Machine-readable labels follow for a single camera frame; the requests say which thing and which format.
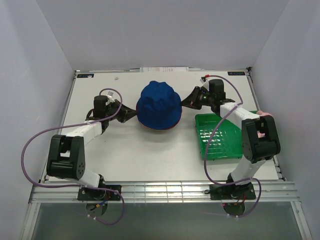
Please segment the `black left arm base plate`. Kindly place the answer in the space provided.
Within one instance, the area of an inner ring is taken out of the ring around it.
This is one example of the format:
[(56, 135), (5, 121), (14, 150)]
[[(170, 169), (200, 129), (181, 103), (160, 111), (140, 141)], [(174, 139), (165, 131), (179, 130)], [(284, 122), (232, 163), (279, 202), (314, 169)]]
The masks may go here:
[(78, 191), (78, 201), (119, 201), (120, 196), (113, 191), (96, 190), (82, 187)]

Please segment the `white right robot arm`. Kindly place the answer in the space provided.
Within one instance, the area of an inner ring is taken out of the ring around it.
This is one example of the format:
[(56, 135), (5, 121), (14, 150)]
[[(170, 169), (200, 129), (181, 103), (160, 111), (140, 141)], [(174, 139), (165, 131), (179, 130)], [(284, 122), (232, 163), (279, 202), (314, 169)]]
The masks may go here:
[(226, 78), (219, 75), (201, 77), (202, 86), (196, 86), (191, 94), (181, 101), (183, 107), (200, 110), (203, 106), (228, 120), (241, 130), (242, 157), (236, 168), (229, 173), (226, 183), (212, 181), (208, 194), (213, 200), (255, 198), (252, 181), (259, 168), (280, 153), (281, 145), (275, 120), (270, 114), (252, 113), (226, 97)]

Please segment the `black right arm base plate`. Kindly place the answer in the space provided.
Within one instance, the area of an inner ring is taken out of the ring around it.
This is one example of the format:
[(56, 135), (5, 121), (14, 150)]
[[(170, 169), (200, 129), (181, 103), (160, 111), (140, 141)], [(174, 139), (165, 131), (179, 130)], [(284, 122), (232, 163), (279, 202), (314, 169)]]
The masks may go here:
[(228, 185), (222, 186), (211, 184), (209, 189), (204, 191), (206, 195), (210, 195), (211, 200), (255, 200), (256, 194), (252, 183), (245, 185)]

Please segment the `pink bucket hat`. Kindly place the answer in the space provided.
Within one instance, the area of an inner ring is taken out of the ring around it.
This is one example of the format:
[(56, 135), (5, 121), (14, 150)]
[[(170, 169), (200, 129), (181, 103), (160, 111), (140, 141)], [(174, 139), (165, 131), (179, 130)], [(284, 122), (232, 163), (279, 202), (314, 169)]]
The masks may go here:
[[(272, 114), (268, 112), (264, 112), (262, 110), (257, 111), (256, 114), (260, 116), (273, 116)], [(258, 135), (258, 138), (263, 138), (265, 136), (265, 133), (261, 133), (260, 131), (258, 131), (257, 135)]]

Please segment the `blue bucket hat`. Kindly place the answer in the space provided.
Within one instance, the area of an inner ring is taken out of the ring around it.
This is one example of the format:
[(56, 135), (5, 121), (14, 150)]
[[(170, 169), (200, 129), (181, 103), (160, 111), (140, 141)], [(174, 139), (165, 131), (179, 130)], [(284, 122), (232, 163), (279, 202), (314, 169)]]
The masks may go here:
[(150, 81), (136, 104), (137, 119), (144, 127), (164, 131), (175, 127), (182, 116), (181, 97), (166, 82)]

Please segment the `yellow bucket hat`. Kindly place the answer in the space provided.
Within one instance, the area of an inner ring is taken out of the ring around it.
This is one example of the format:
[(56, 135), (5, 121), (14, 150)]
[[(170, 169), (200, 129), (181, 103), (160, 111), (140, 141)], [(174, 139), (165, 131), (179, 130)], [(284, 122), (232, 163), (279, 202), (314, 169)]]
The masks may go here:
[(139, 122), (139, 124), (140, 124), (143, 128), (145, 128), (145, 129), (147, 129), (147, 130), (149, 130), (149, 131), (154, 131), (154, 132), (159, 132), (159, 133), (160, 133), (160, 132), (167, 132), (167, 131), (175, 128), (175, 127), (178, 125), (178, 122), (177, 122), (175, 125), (173, 125), (173, 126), (171, 126), (171, 127), (169, 127), (169, 128), (165, 128), (165, 129), (150, 128), (150, 127), (148, 127), (148, 126), (145, 126), (145, 125), (142, 124), (141, 122)]

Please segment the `dark red bucket hat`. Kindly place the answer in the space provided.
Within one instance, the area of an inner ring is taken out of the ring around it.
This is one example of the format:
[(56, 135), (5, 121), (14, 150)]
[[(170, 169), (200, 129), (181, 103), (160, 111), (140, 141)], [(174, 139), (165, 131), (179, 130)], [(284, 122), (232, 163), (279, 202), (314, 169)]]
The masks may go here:
[(174, 107), (165, 110), (150, 110), (136, 108), (138, 110), (137, 119), (139, 123), (151, 130), (166, 131), (176, 127), (182, 117), (182, 107)]

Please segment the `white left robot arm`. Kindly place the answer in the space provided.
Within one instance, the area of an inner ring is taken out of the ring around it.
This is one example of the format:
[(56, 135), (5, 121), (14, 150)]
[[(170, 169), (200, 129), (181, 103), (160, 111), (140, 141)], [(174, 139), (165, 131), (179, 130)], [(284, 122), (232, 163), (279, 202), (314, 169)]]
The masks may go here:
[(50, 177), (65, 179), (83, 187), (100, 200), (106, 195), (106, 187), (101, 184), (103, 177), (86, 167), (85, 146), (102, 135), (109, 122), (117, 120), (125, 123), (138, 114), (117, 99), (97, 95), (93, 108), (86, 115), (85, 124), (67, 134), (56, 134), (51, 138), (46, 173)]

